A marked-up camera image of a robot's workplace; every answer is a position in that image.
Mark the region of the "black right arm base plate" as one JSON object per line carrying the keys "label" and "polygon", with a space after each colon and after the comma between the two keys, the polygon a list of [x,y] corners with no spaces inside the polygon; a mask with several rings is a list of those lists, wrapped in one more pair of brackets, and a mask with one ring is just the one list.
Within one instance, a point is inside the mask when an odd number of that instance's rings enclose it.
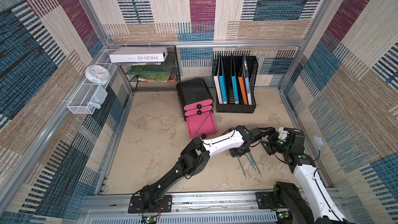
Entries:
{"label": "black right arm base plate", "polygon": [[259,209],[270,209],[272,211],[278,210],[272,191],[259,191],[255,193],[255,196]]}

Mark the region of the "white round clock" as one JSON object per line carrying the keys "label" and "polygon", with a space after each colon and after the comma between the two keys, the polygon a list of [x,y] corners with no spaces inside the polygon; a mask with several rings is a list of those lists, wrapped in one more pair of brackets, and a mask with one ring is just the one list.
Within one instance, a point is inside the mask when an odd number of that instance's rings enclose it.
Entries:
{"label": "white round clock", "polygon": [[86,68],[85,77],[88,81],[98,85],[107,84],[111,78],[108,69],[97,64]]}

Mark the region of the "white folio box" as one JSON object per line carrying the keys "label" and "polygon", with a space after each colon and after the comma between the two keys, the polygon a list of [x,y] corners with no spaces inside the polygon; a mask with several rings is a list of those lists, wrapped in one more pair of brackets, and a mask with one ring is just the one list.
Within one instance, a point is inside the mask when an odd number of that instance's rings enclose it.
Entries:
{"label": "white folio box", "polygon": [[168,55],[166,47],[120,47],[109,57],[113,63],[164,62]]}

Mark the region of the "orange folder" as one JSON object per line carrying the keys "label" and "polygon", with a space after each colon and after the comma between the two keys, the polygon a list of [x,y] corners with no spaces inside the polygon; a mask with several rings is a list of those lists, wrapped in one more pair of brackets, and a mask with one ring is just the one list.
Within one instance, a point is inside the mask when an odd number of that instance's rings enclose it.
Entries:
{"label": "orange folder", "polygon": [[239,87],[240,87],[240,92],[241,92],[241,96],[243,99],[243,103],[245,105],[248,105],[248,99],[247,99],[247,93],[246,93],[246,83],[245,83],[244,74],[243,74],[243,67],[241,67],[240,71],[238,72],[238,82],[239,82]]}

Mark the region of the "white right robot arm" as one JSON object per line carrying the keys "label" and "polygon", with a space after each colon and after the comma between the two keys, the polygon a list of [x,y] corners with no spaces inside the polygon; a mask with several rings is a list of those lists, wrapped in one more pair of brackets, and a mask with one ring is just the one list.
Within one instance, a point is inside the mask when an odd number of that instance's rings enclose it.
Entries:
{"label": "white right robot arm", "polygon": [[349,224],[329,195],[312,157],[304,152],[305,134],[295,128],[261,128],[266,141],[261,144],[268,155],[283,155],[282,162],[299,181],[304,200],[297,186],[278,181],[272,200],[278,207],[286,206],[294,224]]}

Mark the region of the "green pencil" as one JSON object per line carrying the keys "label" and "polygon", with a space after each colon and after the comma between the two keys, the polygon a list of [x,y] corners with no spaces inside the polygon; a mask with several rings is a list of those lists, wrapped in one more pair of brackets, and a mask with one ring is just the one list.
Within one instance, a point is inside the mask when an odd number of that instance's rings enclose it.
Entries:
{"label": "green pencil", "polygon": [[206,121],[207,121],[207,119],[209,118],[209,116],[207,116],[206,118],[205,118],[205,120],[201,123],[201,125],[198,127],[198,129],[196,130],[196,132],[195,132],[195,134],[197,134],[199,131],[200,131],[200,129],[202,128],[202,126],[206,123]]}
{"label": "green pencil", "polygon": [[250,155],[250,157],[251,157],[251,159],[252,159],[252,162],[253,162],[253,164],[254,164],[254,166],[255,166],[257,172],[258,172],[259,175],[262,177],[262,173],[261,173],[261,171],[260,171],[260,169],[259,169],[259,167],[258,167],[258,165],[257,165],[257,163],[256,163],[256,161],[255,161],[255,159],[254,159],[254,157],[253,157],[253,155],[252,155],[252,153],[250,152],[249,155]]}
{"label": "green pencil", "polygon": [[256,169],[256,167],[255,167],[255,165],[254,165],[254,163],[253,163],[253,161],[252,161],[250,155],[249,155],[248,153],[246,153],[245,156],[246,156],[246,158],[248,159],[248,161],[249,161],[250,165],[252,166],[252,168],[253,168],[255,171],[257,171],[257,169]]}
{"label": "green pencil", "polygon": [[242,164],[242,162],[241,162],[241,160],[240,160],[240,157],[237,157],[237,160],[238,160],[239,166],[240,166],[240,168],[241,168],[241,170],[242,170],[242,173],[243,173],[245,179],[247,180],[248,177],[247,177],[246,171],[245,171],[245,169],[244,169],[244,167],[243,167],[243,164]]}

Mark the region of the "white binder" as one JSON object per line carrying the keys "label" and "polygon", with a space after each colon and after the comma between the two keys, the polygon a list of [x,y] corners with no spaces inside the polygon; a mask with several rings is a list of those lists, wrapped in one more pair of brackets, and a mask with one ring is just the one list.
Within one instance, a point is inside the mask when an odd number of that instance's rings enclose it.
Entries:
{"label": "white binder", "polygon": [[218,97],[218,103],[222,104],[223,103],[222,92],[221,92],[220,81],[219,81],[219,64],[220,64],[220,58],[217,57],[216,67],[215,67],[215,71],[214,71],[214,82],[215,82],[215,88],[216,88],[217,97]]}

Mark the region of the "pink top drawer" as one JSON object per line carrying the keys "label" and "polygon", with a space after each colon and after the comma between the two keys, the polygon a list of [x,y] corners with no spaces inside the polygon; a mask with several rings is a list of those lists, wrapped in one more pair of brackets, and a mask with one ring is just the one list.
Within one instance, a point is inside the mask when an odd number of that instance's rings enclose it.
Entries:
{"label": "pink top drawer", "polygon": [[195,110],[195,109],[199,110],[205,106],[212,105],[212,104],[213,104],[213,100],[207,99],[207,100],[187,104],[183,107],[183,110],[184,111],[190,111],[190,110]]}

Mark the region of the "black mesh file holder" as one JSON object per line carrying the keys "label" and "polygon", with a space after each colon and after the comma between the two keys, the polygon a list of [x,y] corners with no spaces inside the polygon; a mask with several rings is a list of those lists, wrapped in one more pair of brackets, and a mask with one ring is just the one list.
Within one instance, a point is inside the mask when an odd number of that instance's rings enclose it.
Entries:
{"label": "black mesh file holder", "polygon": [[218,56],[214,67],[216,111],[252,114],[256,109],[255,84],[258,60],[255,56]]}

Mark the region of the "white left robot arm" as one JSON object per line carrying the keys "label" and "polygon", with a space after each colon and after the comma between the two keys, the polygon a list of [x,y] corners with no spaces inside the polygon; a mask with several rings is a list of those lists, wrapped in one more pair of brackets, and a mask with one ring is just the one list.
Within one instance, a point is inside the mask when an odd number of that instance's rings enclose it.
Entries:
{"label": "white left robot arm", "polygon": [[247,129],[238,125],[217,138],[202,140],[199,137],[192,141],[180,153],[176,164],[157,182],[144,186],[137,193],[141,197],[143,212],[153,212],[166,195],[182,178],[190,179],[201,173],[210,158],[222,152],[229,151],[231,157],[241,157],[250,152],[253,143],[259,142],[265,137],[267,128]]}

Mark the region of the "green book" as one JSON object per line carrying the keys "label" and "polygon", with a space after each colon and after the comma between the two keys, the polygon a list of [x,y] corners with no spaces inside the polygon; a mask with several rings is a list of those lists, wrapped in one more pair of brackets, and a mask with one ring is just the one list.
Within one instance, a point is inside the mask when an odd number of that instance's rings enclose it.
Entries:
{"label": "green book", "polygon": [[127,74],[130,76],[141,76],[141,75],[170,75],[173,70],[172,66],[161,66],[161,65],[144,65],[144,66],[133,66]]}

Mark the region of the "light blue cloth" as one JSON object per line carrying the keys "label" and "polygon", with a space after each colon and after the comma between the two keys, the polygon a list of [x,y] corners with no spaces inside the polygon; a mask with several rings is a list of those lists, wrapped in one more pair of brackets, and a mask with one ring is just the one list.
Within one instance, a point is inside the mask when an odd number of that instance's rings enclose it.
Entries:
{"label": "light blue cloth", "polygon": [[88,109],[100,109],[107,96],[108,92],[102,86],[98,86],[91,96],[90,101],[87,103]]}

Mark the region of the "black drawer cabinet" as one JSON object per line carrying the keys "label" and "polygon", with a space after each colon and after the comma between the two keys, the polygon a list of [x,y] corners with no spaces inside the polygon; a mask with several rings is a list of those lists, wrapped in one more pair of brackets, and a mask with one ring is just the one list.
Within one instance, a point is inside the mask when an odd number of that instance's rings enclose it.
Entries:
{"label": "black drawer cabinet", "polygon": [[196,78],[176,85],[177,95],[181,109],[187,104],[213,99],[204,79]]}

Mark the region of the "teal folder right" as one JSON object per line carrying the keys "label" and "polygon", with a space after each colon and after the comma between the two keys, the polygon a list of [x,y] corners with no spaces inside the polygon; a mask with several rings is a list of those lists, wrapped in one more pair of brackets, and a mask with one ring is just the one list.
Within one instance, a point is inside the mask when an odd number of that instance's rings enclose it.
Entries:
{"label": "teal folder right", "polygon": [[231,82],[232,82],[232,87],[233,87],[234,102],[236,105],[238,105],[239,97],[238,97],[238,88],[237,88],[237,80],[236,80],[235,62],[234,62],[233,56],[231,56]]}

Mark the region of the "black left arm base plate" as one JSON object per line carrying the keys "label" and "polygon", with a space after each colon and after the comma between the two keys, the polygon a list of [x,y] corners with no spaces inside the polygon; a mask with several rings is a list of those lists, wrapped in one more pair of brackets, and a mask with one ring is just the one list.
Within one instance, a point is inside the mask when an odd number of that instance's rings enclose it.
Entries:
{"label": "black left arm base plate", "polygon": [[129,214],[170,213],[172,210],[173,196],[165,195],[160,200],[143,200],[142,196],[132,196],[127,212]]}

